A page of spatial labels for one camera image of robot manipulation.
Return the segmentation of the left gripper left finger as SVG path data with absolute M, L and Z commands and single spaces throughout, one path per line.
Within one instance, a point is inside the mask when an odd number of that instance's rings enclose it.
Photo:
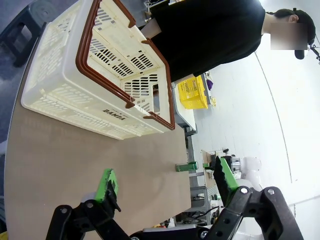
M 82 240 L 87 232 L 96 232 L 102 240 L 129 240 L 130 237 L 114 220 L 119 190 L 115 171 L 104 170 L 96 192 L 76 208 L 59 205 L 55 208 L 47 240 Z

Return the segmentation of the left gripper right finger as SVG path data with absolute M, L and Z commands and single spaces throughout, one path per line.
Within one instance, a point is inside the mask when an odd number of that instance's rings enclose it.
M 304 237 L 278 187 L 260 191 L 238 185 L 223 157 L 216 157 L 213 177 L 224 209 L 205 235 L 206 240 L 302 240 Z M 253 218 L 261 234 L 238 229 L 245 218 Z

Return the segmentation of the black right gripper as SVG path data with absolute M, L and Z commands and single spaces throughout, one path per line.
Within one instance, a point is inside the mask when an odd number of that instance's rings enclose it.
M 230 170 L 232 173 L 240 173 L 241 172 L 241 159 L 239 157 L 236 157 L 234 154 L 229 155 L 229 149 L 225 148 L 223 150 L 224 153 L 224 159 L 226 160 L 228 166 L 230 167 Z M 215 170 L 215 165 L 210 163 L 203 163 L 202 164 L 203 169 L 206 173 L 213 173 Z

